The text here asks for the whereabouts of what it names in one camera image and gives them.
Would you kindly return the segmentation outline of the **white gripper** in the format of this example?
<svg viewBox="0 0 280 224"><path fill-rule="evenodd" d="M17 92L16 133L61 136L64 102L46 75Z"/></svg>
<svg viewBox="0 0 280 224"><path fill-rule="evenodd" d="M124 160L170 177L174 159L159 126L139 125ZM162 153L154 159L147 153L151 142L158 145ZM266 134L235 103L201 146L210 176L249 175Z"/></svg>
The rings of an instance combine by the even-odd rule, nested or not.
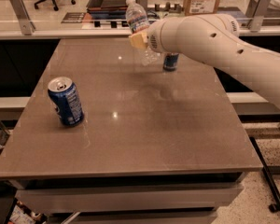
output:
<svg viewBox="0 0 280 224"><path fill-rule="evenodd" d="M131 45L136 49L146 49L147 42L153 51L158 53L179 52L177 45L177 28L179 18L169 18L152 23L146 32L139 32L129 36Z"/></svg>

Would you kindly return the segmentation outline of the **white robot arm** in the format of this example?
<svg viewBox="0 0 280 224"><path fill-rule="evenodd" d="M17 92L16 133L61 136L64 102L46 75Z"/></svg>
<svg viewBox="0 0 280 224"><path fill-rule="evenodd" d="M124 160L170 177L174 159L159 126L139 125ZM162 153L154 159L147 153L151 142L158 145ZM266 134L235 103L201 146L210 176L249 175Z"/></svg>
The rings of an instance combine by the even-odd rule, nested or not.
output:
<svg viewBox="0 0 280 224"><path fill-rule="evenodd" d="M236 19L227 14L168 18L129 36L138 49L181 53L235 78L280 109L280 53L239 38Z"/></svg>

